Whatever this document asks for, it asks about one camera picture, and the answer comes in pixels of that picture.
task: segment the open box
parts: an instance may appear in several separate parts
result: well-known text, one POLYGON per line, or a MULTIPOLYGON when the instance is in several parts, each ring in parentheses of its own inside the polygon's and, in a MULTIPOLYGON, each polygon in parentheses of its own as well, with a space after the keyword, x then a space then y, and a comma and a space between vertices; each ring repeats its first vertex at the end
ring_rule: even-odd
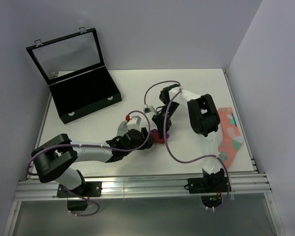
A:
POLYGON ((26 50, 46 80, 63 123, 121 101, 95 28, 35 43, 26 50))

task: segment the wall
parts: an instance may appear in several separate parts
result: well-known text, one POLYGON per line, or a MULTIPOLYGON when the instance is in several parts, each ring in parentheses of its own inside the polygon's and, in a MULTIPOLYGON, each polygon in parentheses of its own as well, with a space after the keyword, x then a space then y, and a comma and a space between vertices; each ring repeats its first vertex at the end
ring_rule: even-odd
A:
POLYGON ((47 41, 97 28, 109 69, 228 68, 262 0, 11 0, 47 41))
POLYGON ((229 68, 257 166, 295 235, 295 0, 263 0, 229 68))
POLYGON ((25 176, 44 112, 48 89, 30 62, 32 45, 20 19, 0 0, 0 235, 17 181, 25 176))

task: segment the metal latch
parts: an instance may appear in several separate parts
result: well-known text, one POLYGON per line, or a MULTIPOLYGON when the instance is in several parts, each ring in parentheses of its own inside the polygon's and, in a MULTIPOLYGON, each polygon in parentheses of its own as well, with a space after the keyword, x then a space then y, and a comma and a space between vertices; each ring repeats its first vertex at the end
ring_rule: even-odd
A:
POLYGON ((87 32, 87 30, 85 29, 85 27, 81 27, 81 28, 79 28, 79 30, 80 30, 80 33, 86 33, 87 32))
POLYGON ((35 40, 34 42, 35 42, 36 47, 39 47, 39 46, 43 45, 43 43, 41 42, 40 39, 35 40))

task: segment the box lid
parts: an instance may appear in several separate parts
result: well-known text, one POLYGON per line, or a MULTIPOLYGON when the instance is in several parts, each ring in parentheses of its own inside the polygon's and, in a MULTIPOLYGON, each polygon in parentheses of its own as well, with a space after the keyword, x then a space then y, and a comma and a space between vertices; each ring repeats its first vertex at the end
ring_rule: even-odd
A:
POLYGON ((35 43, 26 50, 48 85, 105 65, 95 28, 80 28, 78 33, 35 43), (58 76, 59 71, 72 72, 58 76))

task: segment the tabletop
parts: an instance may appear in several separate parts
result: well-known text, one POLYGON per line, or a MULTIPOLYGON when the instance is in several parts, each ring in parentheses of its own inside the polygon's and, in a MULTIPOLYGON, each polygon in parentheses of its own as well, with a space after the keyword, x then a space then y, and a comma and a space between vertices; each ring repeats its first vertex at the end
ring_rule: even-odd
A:
MULTIPOLYGON (((125 119, 126 114, 133 110, 143 110, 143 97, 146 90, 151 85, 164 80, 180 81, 183 89, 196 94, 210 94, 216 108, 231 107, 235 119, 238 120, 222 69, 111 70, 109 72, 120 90, 122 101, 68 124, 63 124, 57 114, 55 103, 51 99, 39 137, 39 145, 60 133, 66 133, 71 140, 79 142, 101 143, 112 139, 116 136, 117 128, 125 119)), ((163 105, 159 100, 159 94, 162 88, 169 85, 161 84, 150 90, 147 103, 154 107, 163 105)), ((179 106, 171 121, 168 144, 178 159, 191 160, 206 154, 204 151, 206 143, 193 132, 188 110, 185 107, 179 106)), ((141 126, 146 124, 142 117, 141 126)), ((180 164, 169 156, 165 145, 157 144, 150 149, 134 151, 118 162, 78 162, 73 163, 71 168, 80 170, 85 177, 196 174, 202 172, 202 160, 180 164)), ((238 150, 228 171, 254 171, 246 143, 238 150)))

